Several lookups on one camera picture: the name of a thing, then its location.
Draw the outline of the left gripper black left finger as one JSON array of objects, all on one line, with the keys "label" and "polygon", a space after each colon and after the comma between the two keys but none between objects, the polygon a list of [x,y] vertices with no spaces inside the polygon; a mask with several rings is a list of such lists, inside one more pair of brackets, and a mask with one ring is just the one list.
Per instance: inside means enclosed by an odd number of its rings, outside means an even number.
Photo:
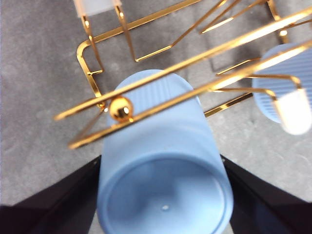
[{"label": "left gripper black left finger", "polygon": [[86,234],[97,205],[101,157],[50,187],[0,207],[2,234]]}]

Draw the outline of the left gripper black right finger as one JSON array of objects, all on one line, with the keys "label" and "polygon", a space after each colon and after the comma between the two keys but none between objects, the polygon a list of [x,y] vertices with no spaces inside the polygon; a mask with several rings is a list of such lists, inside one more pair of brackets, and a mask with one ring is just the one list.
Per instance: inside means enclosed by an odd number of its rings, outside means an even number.
[{"label": "left gripper black right finger", "polygon": [[235,234],[310,234],[312,204],[222,157],[234,195]]}]

